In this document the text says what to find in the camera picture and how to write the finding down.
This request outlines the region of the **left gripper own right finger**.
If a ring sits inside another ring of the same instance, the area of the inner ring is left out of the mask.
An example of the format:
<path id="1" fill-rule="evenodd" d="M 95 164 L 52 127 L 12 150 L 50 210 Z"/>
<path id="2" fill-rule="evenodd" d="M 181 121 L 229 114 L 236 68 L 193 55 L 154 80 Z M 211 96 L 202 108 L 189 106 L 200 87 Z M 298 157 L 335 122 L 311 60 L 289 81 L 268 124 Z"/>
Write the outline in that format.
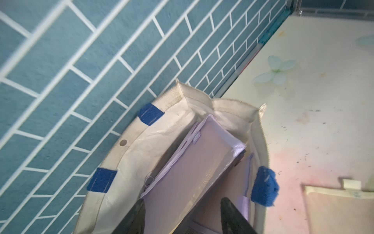
<path id="1" fill-rule="evenodd" d="M 223 234 L 257 234 L 228 198 L 222 198 L 220 205 Z"/>

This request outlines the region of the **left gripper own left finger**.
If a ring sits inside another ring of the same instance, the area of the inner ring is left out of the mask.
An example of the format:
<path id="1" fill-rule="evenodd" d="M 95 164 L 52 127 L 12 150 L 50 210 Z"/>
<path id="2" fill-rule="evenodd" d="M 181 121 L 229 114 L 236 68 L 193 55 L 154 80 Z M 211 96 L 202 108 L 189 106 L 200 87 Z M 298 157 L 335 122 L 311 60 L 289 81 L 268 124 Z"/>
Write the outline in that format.
<path id="1" fill-rule="evenodd" d="M 121 220 L 112 234 L 143 234 L 145 230 L 146 207 L 139 199 Z"/>

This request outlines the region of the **purple trimmed mesh pouch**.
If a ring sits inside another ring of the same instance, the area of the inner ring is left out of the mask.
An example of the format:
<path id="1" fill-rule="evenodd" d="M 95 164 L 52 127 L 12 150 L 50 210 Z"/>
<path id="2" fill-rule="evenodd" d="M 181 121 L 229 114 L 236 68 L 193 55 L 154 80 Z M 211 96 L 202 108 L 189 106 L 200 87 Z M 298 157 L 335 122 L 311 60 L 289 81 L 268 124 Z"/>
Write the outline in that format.
<path id="1" fill-rule="evenodd" d="M 253 185 L 251 164 L 254 154 L 246 152 L 241 162 L 235 166 L 221 183 L 204 208 L 188 227 L 188 234 L 221 234 L 221 199 L 227 197 L 240 211 L 243 217 L 253 224 L 254 204 L 250 201 L 250 189 Z"/>

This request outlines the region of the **yellow trimmed mesh pouch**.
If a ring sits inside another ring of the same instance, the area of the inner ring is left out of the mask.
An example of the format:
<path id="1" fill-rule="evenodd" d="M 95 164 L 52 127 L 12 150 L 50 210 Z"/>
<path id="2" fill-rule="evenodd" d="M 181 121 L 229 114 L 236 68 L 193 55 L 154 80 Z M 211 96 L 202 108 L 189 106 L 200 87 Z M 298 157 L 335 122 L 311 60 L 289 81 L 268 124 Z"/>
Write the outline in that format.
<path id="1" fill-rule="evenodd" d="M 305 186 L 304 203 L 311 234 L 374 232 L 374 193 L 359 180 L 343 179 L 341 189 Z"/>

